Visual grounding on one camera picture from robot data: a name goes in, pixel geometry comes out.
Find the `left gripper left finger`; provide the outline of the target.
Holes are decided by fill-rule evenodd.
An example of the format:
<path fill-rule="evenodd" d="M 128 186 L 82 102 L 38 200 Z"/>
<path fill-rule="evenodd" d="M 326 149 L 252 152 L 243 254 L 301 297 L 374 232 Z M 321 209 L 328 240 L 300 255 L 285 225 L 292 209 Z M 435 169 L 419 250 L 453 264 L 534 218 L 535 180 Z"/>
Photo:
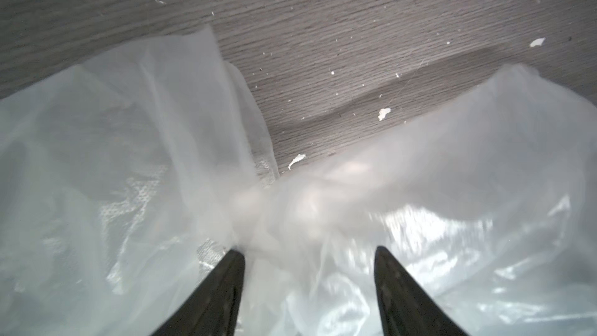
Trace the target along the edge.
<path fill-rule="evenodd" d="M 230 250 L 154 336 L 233 336 L 243 292 L 246 261 Z"/>

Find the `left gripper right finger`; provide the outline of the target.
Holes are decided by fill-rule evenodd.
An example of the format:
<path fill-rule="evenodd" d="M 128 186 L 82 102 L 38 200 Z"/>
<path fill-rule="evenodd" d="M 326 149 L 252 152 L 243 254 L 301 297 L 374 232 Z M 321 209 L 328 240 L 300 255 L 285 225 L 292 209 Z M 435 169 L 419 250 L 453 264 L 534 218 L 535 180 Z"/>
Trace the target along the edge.
<path fill-rule="evenodd" d="M 467 336 L 382 246 L 376 247 L 374 280 L 385 336 Z"/>

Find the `clear plastic bag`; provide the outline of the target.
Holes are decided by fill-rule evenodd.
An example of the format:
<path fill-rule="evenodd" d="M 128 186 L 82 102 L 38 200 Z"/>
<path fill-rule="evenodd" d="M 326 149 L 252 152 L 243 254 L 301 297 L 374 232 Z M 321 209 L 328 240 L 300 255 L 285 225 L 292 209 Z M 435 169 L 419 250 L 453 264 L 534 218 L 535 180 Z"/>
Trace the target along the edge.
<path fill-rule="evenodd" d="M 150 335 L 278 178 L 210 27 L 135 40 L 1 102 L 1 333 Z"/>
<path fill-rule="evenodd" d="M 280 178 L 239 334 L 382 334 L 379 246 L 471 335 L 594 335 L 595 105 L 510 65 Z"/>

